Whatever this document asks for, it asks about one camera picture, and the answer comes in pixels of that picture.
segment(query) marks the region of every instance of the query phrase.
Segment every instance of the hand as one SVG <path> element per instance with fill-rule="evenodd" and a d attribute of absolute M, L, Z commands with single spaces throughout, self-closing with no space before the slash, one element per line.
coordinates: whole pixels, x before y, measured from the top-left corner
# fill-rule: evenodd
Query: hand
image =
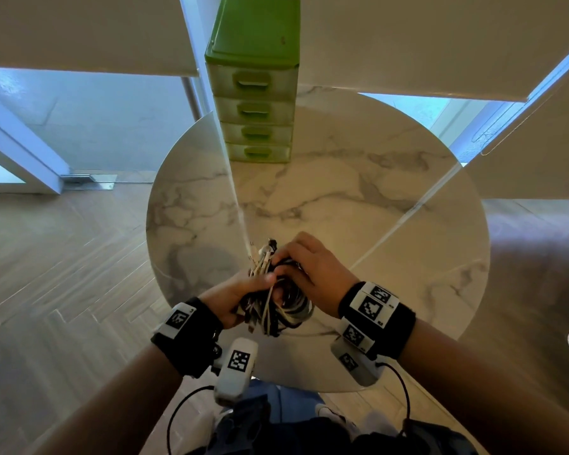
<path fill-rule="evenodd" d="M 250 277 L 248 272 L 243 270 L 206 290 L 198 298 L 219 318 L 224 329 L 230 329 L 244 320 L 243 316 L 232 313 L 236 311 L 240 300 L 250 292 L 271 288 L 275 282 L 274 273 Z"/>
<path fill-rule="evenodd" d="M 287 257 L 299 262 L 303 271 L 291 265 L 280 265 L 274 269 L 274 274 L 291 278 L 314 305 L 339 318 L 339 302 L 360 280 L 323 243 L 306 232 L 299 233 L 293 241 L 277 250 L 272 264 Z"/>

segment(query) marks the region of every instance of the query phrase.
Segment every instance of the wooden floor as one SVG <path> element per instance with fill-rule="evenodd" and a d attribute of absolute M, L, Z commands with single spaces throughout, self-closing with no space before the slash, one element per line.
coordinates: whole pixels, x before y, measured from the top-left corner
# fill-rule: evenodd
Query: wooden floor
<path fill-rule="evenodd" d="M 147 344 L 168 311 L 145 247 L 149 190 L 0 195 L 0 453 L 32 450 Z M 569 202 L 484 204 L 492 269 L 462 341 L 569 409 Z M 462 430 L 408 385 L 415 418 Z M 197 386 L 186 379 L 166 415 Z M 397 424 L 404 413 L 402 389 L 324 398 L 359 423 L 371 409 Z M 176 419 L 179 436 L 212 405 L 202 393 L 191 401 Z M 144 453 L 165 453 L 165 432 L 163 417 Z"/>

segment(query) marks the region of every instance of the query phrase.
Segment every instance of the right hand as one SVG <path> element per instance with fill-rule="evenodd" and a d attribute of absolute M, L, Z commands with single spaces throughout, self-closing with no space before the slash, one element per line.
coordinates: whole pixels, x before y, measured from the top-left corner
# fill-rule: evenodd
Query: right hand
<path fill-rule="evenodd" d="M 300 232 L 290 243 L 278 249 L 272 264 L 287 257 L 299 262 L 303 271 L 290 265 L 280 265 L 274 269 L 274 274 L 292 279 L 314 305 L 339 318 L 339 302 L 360 280 L 323 243 L 306 232 Z"/>

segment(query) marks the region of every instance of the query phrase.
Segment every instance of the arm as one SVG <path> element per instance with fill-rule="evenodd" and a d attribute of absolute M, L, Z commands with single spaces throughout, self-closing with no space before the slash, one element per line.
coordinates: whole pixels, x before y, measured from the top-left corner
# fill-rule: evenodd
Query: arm
<path fill-rule="evenodd" d="M 242 321 L 231 313 L 240 299 L 249 292 L 268 289 L 274 282 L 273 274 L 256 278 L 238 274 L 199 298 L 224 328 L 231 328 Z M 149 344 L 56 428 L 36 453 L 139 453 L 181 381 L 181 374 L 162 351 Z"/>
<path fill-rule="evenodd" d="M 278 266 L 322 311 L 339 317 L 341 299 L 359 279 L 315 237 L 300 233 L 274 255 L 292 257 L 304 272 Z M 463 345 L 417 320 L 401 366 L 493 455 L 569 454 L 569 413 L 527 390 Z"/>

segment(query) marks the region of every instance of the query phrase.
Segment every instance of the marble table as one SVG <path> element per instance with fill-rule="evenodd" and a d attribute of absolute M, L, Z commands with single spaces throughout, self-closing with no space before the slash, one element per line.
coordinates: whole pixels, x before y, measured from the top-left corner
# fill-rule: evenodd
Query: marble table
<path fill-rule="evenodd" d="M 314 234 L 363 280 L 394 292 L 458 338 L 488 276 L 485 214 L 439 139 L 395 108 L 351 91 L 298 93 L 292 160 L 230 163 L 218 122 L 196 122 L 164 160 L 149 199 L 147 245 L 174 305 L 249 267 L 249 242 Z M 278 338 L 246 325 L 222 332 L 260 345 L 254 375 L 305 390 L 361 389 L 332 355 L 335 320 L 319 310 Z"/>

